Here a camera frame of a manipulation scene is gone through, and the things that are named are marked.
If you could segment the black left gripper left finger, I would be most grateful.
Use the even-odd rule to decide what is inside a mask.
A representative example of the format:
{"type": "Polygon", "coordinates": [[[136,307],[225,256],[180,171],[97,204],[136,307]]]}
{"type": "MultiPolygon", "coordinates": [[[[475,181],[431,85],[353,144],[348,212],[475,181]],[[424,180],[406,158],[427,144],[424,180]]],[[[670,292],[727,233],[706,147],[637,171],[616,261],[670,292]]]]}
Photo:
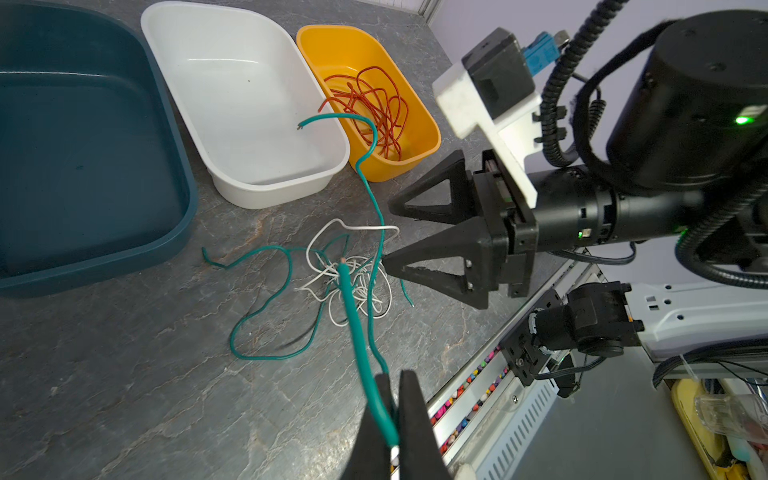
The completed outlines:
{"type": "Polygon", "coordinates": [[[390,468],[391,448],[380,432],[370,406],[366,405],[350,458],[340,478],[387,480],[390,468]]]}

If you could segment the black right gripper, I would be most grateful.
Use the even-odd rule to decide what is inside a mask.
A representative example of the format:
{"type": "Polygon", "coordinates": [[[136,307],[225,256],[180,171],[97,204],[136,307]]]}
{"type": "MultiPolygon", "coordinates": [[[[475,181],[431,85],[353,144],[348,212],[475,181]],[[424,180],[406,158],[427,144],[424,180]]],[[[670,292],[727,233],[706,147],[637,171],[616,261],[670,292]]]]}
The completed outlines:
{"type": "Polygon", "coordinates": [[[540,197],[531,208],[493,151],[473,174],[463,151],[453,151],[388,208],[455,226],[386,254],[385,270],[478,310],[502,285],[513,298],[527,295],[536,254],[572,252],[600,234],[600,186],[584,168],[538,172],[533,183],[540,197]]]}

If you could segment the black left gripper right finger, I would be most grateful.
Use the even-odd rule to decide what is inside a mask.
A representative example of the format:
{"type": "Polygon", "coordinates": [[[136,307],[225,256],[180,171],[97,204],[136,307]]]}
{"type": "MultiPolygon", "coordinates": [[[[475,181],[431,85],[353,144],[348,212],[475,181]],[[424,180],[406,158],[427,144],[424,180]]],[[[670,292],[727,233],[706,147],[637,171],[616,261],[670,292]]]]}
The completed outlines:
{"type": "Polygon", "coordinates": [[[400,478],[450,480],[451,474],[440,454],[418,377],[412,370],[400,373],[397,415],[400,478]]]}

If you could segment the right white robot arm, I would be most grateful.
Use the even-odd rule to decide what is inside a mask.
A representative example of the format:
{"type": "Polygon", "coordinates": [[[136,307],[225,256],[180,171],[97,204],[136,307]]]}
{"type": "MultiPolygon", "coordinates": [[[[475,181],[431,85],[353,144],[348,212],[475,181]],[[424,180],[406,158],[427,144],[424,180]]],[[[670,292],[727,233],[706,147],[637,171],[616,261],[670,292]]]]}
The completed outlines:
{"type": "Polygon", "coordinates": [[[384,256],[385,270],[477,309],[528,293],[537,254],[588,264],[594,246],[672,237],[700,285],[588,283],[535,308],[500,349],[524,385],[575,391],[631,347],[673,374],[767,383],[767,16],[721,10],[664,21],[595,74],[567,83],[622,10],[599,2],[573,38],[521,47],[496,29],[434,83],[454,133],[489,141],[477,171],[455,151],[390,211],[443,230],[384,256]]]}

